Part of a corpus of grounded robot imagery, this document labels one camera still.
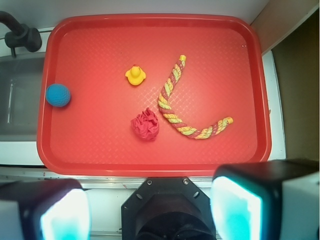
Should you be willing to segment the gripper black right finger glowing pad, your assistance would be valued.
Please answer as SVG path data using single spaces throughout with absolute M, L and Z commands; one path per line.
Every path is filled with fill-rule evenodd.
M 223 240 L 317 240 L 320 164 L 290 159 L 223 164 L 214 173 L 210 209 Z

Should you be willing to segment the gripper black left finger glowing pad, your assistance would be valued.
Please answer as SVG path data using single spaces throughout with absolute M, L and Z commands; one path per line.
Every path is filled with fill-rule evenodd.
M 0 184 L 2 240 L 88 240 L 89 197 L 75 179 Z

